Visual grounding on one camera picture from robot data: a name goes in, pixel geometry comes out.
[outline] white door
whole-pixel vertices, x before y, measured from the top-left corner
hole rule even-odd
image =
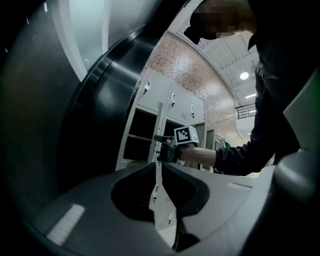
[[[203,123],[204,121],[204,102],[192,95],[189,105],[188,124],[194,125]]]
[[[190,92],[172,82],[172,90],[169,98],[168,116],[180,122],[187,123],[190,111]]]
[[[138,105],[153,111],[158,111],[160,103],[163,103],[165,109],[170,92],[171,81],[162,74],[150,70],[139,96]]]

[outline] black and white marker cube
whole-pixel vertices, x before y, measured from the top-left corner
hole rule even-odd
[[[185,126],[174,129],[174,137],[176,145],[187,143],[199,143],[197,130],[192,126]]]

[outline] ceiling light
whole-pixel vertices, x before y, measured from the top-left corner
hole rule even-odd
[[[254,97],[256,95],[257,95],[256,93],[255,94],[251,94],[251,95],[245,96],[245,98],[248,99],[248,98]]]
[[[242,80],[246,80],[248,77],[249,77],[249,73],[248,73],[248,72],[243,72],[243,73],[240,75],[240,78],[241,78]]]

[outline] sleeve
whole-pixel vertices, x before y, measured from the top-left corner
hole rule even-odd
[[[216,151],[214,168],[227,175],[245,176],[258,173],[275,153],[277,129],[273,124],[274,107],[263,79],[255,71],[255,118],[250,141],[243,146]]]

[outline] railing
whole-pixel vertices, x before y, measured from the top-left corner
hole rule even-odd
[[[254,103],[235,108],[238,112],[238,119],[254,117],[256,115],[256,105]]]

